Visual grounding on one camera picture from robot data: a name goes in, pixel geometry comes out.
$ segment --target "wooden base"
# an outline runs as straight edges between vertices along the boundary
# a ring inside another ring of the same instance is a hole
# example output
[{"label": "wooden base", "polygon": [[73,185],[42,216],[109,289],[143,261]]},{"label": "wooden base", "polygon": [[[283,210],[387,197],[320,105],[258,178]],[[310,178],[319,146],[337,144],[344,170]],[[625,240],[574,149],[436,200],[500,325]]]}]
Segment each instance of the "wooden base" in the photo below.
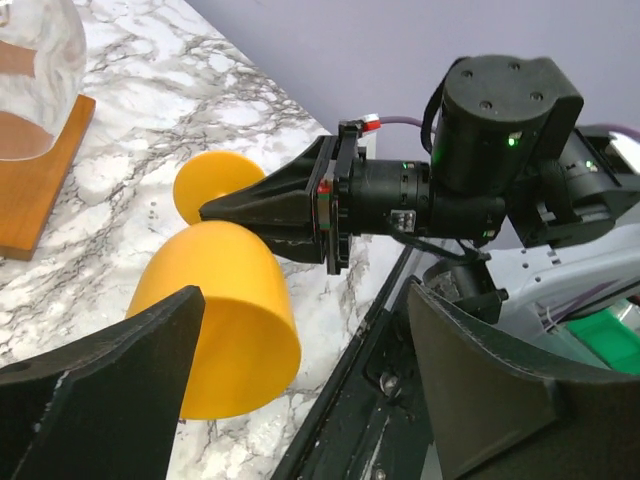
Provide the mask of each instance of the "wooden base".
[{"label": "wooden base", "polygon": [[0,161],[0,257],[33,257],[95,106],[94,99],[79,95],[48,153],[33,160]]}]

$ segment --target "yellow bowl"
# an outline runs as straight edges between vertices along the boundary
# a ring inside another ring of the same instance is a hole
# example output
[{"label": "yellow bowl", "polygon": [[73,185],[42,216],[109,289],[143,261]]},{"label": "yellow bowl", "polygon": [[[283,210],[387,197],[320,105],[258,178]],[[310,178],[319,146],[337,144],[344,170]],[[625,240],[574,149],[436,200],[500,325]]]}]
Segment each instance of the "yellow bowl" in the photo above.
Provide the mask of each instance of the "yellow bowl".
[{"label": "yellow bowl", "polygon": [[278,397],[301,352],[286,280],[269,248],[239,225],[195,223],[153,256],[127,318],[187,285],[200,287],[206,305],[181,417],[232,417]]}]

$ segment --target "glass dome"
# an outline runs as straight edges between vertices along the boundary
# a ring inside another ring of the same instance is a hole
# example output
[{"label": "glass dome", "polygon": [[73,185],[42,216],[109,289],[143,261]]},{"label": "glass dome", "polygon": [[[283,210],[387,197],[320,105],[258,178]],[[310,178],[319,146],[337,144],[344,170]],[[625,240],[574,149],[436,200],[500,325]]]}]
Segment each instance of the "glass dome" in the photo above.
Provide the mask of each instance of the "glass dome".
[{"label": "glass dome", "polygon": [[51,149],[85,68],[84,29],[72,0],[0,0],[0,161]]}]

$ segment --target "wire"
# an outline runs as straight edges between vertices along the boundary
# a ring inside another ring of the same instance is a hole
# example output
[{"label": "wire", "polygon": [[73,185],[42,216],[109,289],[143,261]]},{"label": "wire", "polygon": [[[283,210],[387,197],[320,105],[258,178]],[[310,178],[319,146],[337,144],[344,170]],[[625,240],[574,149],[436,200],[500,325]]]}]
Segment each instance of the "wire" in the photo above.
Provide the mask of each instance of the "wire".
[{"label": "wire", "polygon": [[422,121],[414,117],[404,117],[401,115],[392,115],[390,117],[380,117],[381,125],[390,125],[393,123],[400,123],[403,125],[413,125],[418,128],[422,128]]},{"label": "wire", "polygon": [[459,245],[462,247],[462,249],[464,250],[464,254],[463,255],[459,255],[457,253],[453,253],[447,249],[444,249],[442,247],[438,247],[437,245],[434,245],[433,243],[430,242],[425,242],[424,240],[420,240],[417,237],[413,237],[411,235],[408,235],[400,230],[398,230],[389,220],[389,236],[391,238],[393,238],[396,242],[399,242],[403,245],[406,245],[408,247],[411,248],[415,248],[416,250],[419,250],[421,252],[427,252],[427,253],[431,253],[432,255],[435,255],[436,257],[440,257],[440,258],[448,258],[450,260],[462,260],[462,261],[468,261],[468,260],[475,260],[477,258],[479,258],[482,253],[477,251],[477,250],[472,250],[469,247],[459,243]]}]

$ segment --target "purple cable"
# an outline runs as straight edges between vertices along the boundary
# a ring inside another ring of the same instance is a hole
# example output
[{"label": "purple cable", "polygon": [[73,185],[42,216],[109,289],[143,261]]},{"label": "purple cable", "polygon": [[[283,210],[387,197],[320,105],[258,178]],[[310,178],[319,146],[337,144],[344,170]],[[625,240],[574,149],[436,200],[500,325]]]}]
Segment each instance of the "purple cable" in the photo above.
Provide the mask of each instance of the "purple cable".
[{"label": "purple cable", "polygon": [[389,125],[391,123],[402,123],[405,125],[414,125],[416,127],[422,127],[422,121],[413,117],[402,117],[402,116],[380,117],[381,125]]}]

